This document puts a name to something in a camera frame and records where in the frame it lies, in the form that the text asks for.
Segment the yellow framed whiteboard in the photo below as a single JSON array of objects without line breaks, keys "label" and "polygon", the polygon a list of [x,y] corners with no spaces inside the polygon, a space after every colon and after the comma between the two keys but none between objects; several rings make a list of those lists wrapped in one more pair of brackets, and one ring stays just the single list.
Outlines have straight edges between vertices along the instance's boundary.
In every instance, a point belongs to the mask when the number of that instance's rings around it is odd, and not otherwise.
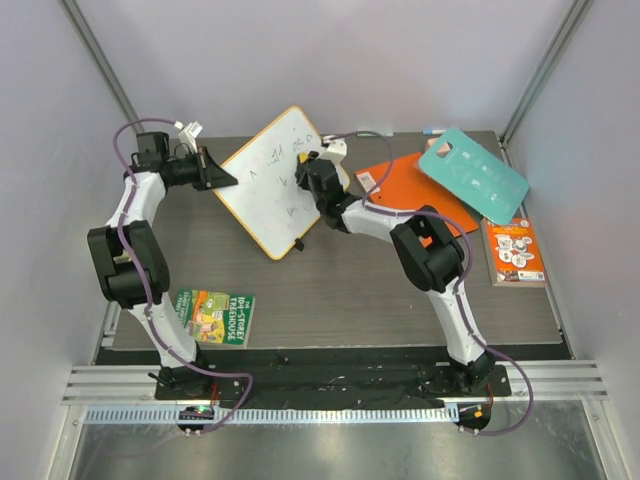
[{"label": "yellow framed whiteboard", "polygon": [[321,137],[298,106],[280,114],[222,163],[238,183],[216,196],[273,260],[282,259],[318,221],[310,192],[296,184],[297,156],[321,149]]}]

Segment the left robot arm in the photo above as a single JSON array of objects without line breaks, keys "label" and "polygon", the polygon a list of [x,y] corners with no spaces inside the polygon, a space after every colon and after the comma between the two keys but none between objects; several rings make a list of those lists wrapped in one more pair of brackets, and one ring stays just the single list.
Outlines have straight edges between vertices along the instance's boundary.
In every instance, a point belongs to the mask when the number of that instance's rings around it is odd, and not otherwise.
[{"label": "left robot arm", "polygon": [[205,397],[214,380],[197,342],[187,333],[169,297],[169,267],[152,229],[169,189],[197,191],[237,185],[196,138],[200,126],[181,126],[178,157],[164,132],[137,135],[138,149],[125,163],[124,192],[116,211],[87,242],[104,297],[131,313],[148,333],[160,357],[153,378],[159,398]]}]

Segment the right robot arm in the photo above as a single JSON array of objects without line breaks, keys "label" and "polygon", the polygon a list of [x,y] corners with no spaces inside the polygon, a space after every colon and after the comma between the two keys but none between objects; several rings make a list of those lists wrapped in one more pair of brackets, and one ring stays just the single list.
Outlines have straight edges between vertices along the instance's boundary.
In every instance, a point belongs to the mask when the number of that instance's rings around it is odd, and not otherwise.
[{"label": "right robot arm", "polygon": [[431,207],[392,210],[347,192],[333,162],[318,152],[300,154],[297,185],[311,193],[326,224],[393,245],[409,282],[429,297],[446,340],[453,389],[472,395],[495,365],[473,317],[464,285],[465,254],[445,217]]}]

